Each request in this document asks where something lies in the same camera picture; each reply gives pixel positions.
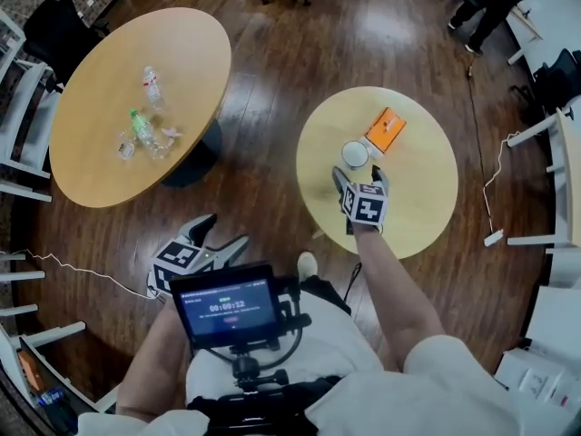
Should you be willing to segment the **black monitor mount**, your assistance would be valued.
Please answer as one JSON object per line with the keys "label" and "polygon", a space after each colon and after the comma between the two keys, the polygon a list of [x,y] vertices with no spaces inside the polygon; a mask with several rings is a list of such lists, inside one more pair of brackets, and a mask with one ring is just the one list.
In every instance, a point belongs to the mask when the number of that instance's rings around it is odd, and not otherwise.
{"label": "black monitor mount", "polygon": [[[232,376],[235,385],[246,394],[257,392],[264,385],[290,383],[281,366],[296,352],[303,330],[311,325],[310,316],[300,310],[300,283],[296,278],[275,278],[268,287],[273,317],[237,332],[230,346]],[[281,347],[280,338],[289,333],[294,337],[293,343],[280,358],[261,364],[251,356],[262,349],[276,352]]]}

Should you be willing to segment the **red label plastic bottle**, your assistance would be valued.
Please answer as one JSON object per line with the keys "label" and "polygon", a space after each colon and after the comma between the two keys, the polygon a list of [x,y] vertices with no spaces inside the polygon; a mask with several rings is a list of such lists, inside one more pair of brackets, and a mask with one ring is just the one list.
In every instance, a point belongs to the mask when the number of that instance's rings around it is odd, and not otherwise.
{"label": "red label plastic bottle", "polygon": [[161,111],[164,107],[164,100],[156,73],[151,66],[145,66],[143,69],[143,87],[151,107],[155,111]]}

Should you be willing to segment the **person's white shoe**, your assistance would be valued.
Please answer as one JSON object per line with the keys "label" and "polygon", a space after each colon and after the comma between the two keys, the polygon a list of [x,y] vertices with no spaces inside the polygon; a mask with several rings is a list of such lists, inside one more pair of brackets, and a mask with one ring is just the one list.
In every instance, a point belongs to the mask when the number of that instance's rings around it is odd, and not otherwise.
{"label": "person's white shoe", "polygon": [[318,263],[312,252],[302,252],[297,261],[299,282],[305,282],[309,278],[318,275]]}

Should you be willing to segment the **white cup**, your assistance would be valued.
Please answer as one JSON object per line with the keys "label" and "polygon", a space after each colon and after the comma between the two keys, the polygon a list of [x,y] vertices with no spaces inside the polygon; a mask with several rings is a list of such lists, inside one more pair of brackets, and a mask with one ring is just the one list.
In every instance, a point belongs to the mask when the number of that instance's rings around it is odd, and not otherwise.
{"label": "white cup", "polygon": [[350,170],[355,171],[366,165],[369,160],[369,151],[361,142],[349,141],[341,149],[341,158]]}

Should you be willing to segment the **person's black trouser leg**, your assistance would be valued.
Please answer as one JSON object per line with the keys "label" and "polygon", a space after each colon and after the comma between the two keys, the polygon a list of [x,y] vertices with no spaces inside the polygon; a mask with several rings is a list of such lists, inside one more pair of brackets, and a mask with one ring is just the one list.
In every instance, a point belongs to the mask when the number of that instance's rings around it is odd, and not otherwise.
{"label": "person's black trouser leg", "polygon": [[329,302],[351,316],[351,308],[336,292],[329,281],[322,280],[318,275],[312,275],[300,282],[300,288],[309,294]]}

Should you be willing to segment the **white shelf frame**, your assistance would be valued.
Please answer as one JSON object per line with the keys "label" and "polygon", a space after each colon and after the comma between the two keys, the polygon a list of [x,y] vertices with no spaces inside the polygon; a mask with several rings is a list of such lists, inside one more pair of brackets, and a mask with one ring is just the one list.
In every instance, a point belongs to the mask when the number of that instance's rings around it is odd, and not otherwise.
{"label": "white shelf frame", "polygon": [[[0,164],[19,172],[33,174],[45,179],[51,174],[44,170],[44,160],[49,146],[49,139],[60,93],[56,87],[47,86],[48,75],[52,69],[44,62],[33,63],[17,57],[25,45],[24,31],[0,9],[0,25],[5,26],[12,34],[7,47],[0,45],[0,84],[11,67],[23,71],[15,90],[8,96],[8,105],[0,118]],[[30,107],[34,94],[41,92],[30,126],[27,128],[18,159],[12,154],[17,143],[25,114]]]}

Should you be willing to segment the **green label plastic bottle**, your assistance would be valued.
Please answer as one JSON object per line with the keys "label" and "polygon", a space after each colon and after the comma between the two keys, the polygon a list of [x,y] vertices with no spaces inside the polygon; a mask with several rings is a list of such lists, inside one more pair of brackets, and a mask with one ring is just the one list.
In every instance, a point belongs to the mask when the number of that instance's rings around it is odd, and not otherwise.
{"label": "green label plastic bottle", "polygon": [[136,109],[130,110],[130,119],[135,137],[146,152],[154,159],[163,159],[169,153],[167,143],[154,130],[149,120]]}

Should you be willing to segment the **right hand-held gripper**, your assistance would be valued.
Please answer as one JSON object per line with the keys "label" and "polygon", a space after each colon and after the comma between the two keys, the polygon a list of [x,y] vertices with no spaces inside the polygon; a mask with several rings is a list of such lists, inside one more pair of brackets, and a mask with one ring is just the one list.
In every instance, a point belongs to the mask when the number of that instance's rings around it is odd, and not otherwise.
{"label": "right hand-held gripper", "polygon": [[332,167],[332,180],[341,196],[340,206],[346,216],[346,234],[353,235],[354,223],[379,229],[388,208],[389,179],[375,164],[371,168],[372,183],[350,183],[338,167]]}

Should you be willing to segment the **person's left forearm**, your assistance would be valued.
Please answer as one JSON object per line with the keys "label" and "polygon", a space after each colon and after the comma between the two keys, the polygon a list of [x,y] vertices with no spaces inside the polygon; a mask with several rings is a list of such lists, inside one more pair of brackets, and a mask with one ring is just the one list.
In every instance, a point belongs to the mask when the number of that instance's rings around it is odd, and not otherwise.
{"label": "person's left forearm", "polygon": [[116,413],[150,422],[180,408],[183,369],[189,342],[180,316],[168,301],[119,385]]}

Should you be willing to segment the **white cabinet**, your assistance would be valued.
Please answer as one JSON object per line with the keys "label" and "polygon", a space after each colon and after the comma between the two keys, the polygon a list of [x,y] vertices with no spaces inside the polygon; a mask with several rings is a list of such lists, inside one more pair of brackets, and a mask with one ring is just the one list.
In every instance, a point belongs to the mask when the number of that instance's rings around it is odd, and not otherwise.
{"label": "white cabinet", "polygon": [[517,404],[523,436],[581,436],[581,279],[539,288],[525,343],[503,352],[495,379]]}

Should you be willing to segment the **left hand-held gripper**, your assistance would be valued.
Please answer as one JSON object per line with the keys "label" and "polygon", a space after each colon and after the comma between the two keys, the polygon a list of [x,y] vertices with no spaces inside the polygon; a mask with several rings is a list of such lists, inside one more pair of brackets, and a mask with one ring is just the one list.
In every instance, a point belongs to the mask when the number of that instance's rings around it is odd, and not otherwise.
{"label": "left hand-held gripper", "polygon": [[216,213],[190,220],[179,230],[179,235],[185,238],[170,240],[152,257],[152,271],[163,294],[171,293],[169,282],[173,278],[212,270],[213,266],[230,267],[247,249],[247,235],[238,236],[218,248],[202,248],[216,222]]}

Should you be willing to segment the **white desk wooden top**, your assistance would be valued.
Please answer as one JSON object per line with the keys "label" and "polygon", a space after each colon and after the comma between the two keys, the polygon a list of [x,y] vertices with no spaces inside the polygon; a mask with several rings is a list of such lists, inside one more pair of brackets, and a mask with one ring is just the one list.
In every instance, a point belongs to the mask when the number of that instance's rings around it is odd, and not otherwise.
{"label": "white desk wooden top", "polygon": [[507,23],[510,30],[513,30],[512,24],[515,24],[524,28],[529,35],[529,38],[523,43],[517,41],[519,48],[507,59],[508,65],[514,65],[527,51],[542,41],[543,36],[528,16],[528,12],[523,12],[518,6],[511,9],[507,17]]}
{"label": "white desk wooden top", "polygon": [[554,114],[540,123],[508,139],[507,146],[515,147],[544,131],[549,131],[556,137],[557,158],[546,171],[554,175],[555,191],[565,192],[565,202],[561,205],[556,203],[556,209],[561,207],[565,214],[558,218],[556,213],[554,234],[512,237],[507,239],[507,244],[562,244],[581,249],[581,139],[573,121],[561,110],[556,109]]}

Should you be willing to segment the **black monitor screen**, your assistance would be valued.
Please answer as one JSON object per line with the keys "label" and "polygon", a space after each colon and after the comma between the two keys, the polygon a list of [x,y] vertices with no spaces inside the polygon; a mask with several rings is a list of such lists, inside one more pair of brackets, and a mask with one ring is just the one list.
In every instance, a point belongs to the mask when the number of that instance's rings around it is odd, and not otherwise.
{"label": "black monitor screen", "polygon": [[267,341],[281,332],[280,301],[267,263],[176,277],[169,286],[196,350]]}

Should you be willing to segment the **person's right forearm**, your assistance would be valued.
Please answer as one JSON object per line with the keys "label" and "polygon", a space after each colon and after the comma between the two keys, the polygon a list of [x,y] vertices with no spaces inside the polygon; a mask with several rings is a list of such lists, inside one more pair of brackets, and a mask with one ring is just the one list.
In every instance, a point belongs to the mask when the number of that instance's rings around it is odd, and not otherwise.
{"label": "person's right forearm", "polygon": [[380,328],[395,363],[408,372],[409,353],[427,338],[442,335],[441,321],[378,230],[355,223],[353,233]]}

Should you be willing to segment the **orange box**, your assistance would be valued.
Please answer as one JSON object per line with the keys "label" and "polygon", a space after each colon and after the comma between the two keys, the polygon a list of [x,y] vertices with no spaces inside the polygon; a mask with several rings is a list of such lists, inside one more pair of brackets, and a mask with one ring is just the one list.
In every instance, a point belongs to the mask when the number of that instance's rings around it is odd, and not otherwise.
{"label": "orange box", "polygon": [[390,108],[384,108],[369,129],[361,136],[360,142],[365,145],[369,156],[379,160],[387,152],[407,122]]}

